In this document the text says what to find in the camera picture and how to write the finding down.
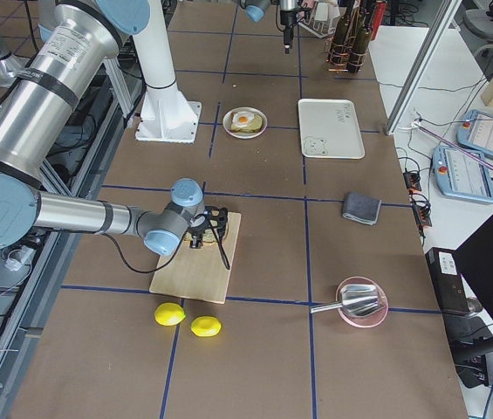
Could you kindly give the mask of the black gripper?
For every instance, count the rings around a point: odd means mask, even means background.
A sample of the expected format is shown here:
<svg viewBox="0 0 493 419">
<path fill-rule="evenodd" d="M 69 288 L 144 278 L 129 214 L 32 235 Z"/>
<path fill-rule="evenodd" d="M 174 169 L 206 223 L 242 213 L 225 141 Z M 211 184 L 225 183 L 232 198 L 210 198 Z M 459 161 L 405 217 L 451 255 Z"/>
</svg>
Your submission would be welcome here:
<svg viewBox="0 0 493 419">
<path fill-rule="evenodd" d="M 292 45 L 292 30 L 297 22 L 297 12 L 292 10 L 279 11 L 280 24 L 282 26 L 282 32 L 284 34 L 284 52 L 289 54 L 291 52 Z"/>
<path fill-rule="evenodd" d="M 201 214 L 197 216 L 191 225 L 188 227 L 188 233 L 190 235 L 190 248 L 201 249 L 203 235 L 206 230 L 209 230 L 209 216 Z"/>
</svg>

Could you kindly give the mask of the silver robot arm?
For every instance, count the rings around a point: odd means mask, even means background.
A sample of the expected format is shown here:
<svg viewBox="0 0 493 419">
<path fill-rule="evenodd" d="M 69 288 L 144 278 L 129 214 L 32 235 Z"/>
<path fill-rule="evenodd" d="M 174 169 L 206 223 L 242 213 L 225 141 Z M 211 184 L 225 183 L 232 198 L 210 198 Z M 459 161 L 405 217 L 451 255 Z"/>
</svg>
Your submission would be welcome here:
<svg viewBox="0 0 493 419">
<path fill-rule="evenodd" d="M 140 237 L 162 256 L 203 222 L 202 189 L 177 181 L 161 213 L 44 192 L 40 167 L 100 65 L 131 38 L 146 83 L 137 137 L 191 143 L 201 104 L 179 90 L 161 4 L 61 1 L 57 26 L 0 111 L 0 249 L 34 227 Z"/>
<path fill-rule="evenodd" d="M 297 1 L 291 0 L 240 0 L 236 1 L 247 17 L 253 22 L 259 22 L 266 11 L 275 7 L 275 23 L 277 30 L 282 34 L 284 53 L 291 52 L 294 28 L 298 24 L 299 6 Z"/>
</svg>

